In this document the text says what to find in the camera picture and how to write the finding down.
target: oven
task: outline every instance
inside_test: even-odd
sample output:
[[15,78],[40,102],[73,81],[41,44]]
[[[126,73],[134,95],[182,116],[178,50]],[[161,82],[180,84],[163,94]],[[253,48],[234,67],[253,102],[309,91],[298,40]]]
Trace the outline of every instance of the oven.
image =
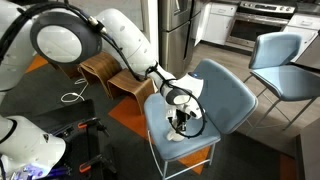
[[252,49],[259,35],[282,31],[295,12],[292,5],[260,2],[240,2],[227,38],[228,45]]

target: kitchen cabinet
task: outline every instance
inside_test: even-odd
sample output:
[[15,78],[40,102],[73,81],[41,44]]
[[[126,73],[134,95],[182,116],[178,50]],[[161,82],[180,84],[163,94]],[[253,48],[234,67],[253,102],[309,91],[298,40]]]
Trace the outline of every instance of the kitchen cabinet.
[[210,8],[211,8],[210,3],[205,4],[201,8],[201,16],[200,16],[199,26],[198,26],[198,30],[197,30],[196,42],[195,42],[194,46],[196,46],[204,37],[204,34],[207,29],[207,25],[208,25]]
[[237,6],[212,3],[204,41],[224,45],[230,33]]
[[306,14],[295,14],[288,25],[283,30],[284,32],[296,32],[302,36],[301,47],[298,55],[291,61],[295,62],[299,59],[302,53],[314,41],[320,29],[320,17]]

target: blue chair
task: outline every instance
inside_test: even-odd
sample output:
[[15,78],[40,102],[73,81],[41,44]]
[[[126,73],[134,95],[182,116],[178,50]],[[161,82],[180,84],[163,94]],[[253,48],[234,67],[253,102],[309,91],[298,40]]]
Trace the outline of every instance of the blue chair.
[[247,135],[260,125],[280,101],[310,100],[292,120],[276,107],[289,121],[284,128],[286,130],[320,96],[320,78],[290,63],[298,54],[301,43],[301,36],[290,32],[269,33],[257,38],[249,64],[251,75],[244,80],[244,83],[255,77],[265,86],[257,97],[269,89],[278,100],[272,102],[267,97],[272,106],[256,121]]
[[[180,142],[168,141],[166,135],[170,130],[170,124],[165,119],[164,98],[160,94],[153,94],[144,104],[149,143],[162,179],[170,179],[206,162],[211,165],[214,147],[220,141],[220,135],[235,131],[251,115],[258,103],[254,94],[241,80],[212,60],[202,60],[195,72],[198,72],[204,79],[204,88],[199,101],[206,111],[208,122],[202,135],[191,139],[185,138]],[[197,133],[201,125],[201,120],[188,120],[186,134]],[[163,171],[156,160],[151,137],[161,159],[165,162]],[[211,146],[208,159],[166,176],[168,162],[178,160],[208,146]]]

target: power cord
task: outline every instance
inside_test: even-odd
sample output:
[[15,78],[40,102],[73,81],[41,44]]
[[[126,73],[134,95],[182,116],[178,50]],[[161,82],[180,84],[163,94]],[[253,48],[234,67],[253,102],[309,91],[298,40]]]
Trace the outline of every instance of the power cord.
[[[77,84],[82,84],[82,83],[86,83],[86,85],[83,87],[83,89],[81,90],[80,94],[75,93],[75,92],[66,93],[61,97],[61,102],[71,103],[71,102],[77,101],[78,99],[81,99],[82,101],[85,101],[85,99],[82,97],[82,94],[86,90],[86,88],[88,87],[88,85],[89,85],[88,82],[84,78],[81,78],[81,79],[78,79],[74,84],[77,85]],[[66,100],[65,99],[66,96],[75,96],[76,98],[71,99],[71,100]]]

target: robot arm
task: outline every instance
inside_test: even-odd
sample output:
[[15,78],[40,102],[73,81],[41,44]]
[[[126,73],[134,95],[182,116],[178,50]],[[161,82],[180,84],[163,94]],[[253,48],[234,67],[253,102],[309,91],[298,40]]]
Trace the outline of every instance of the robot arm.
[[[103,11],[96,19],[59,2],[35,5],[23,11],[16,4],[0,0],[0,104],[31,64],[34,49],[53,63],[80,63],[102,48],[133,74],[145,75],[153,67],[155,71],[147,76],[154,80],[171,110],[177,109],[196,118],[202,116],[203,110],[196,101],[202,80],[193,74],[177,80],[163,70],[157,65],[148,40],[119,11]],[[101,37],[108,43],[102,44]],[[24,117],[0,116],[1,161],[9,176],[26,166],[38,172],[33,179],[46,176],[62,157],[65,147],[62,139],[47,134]]]

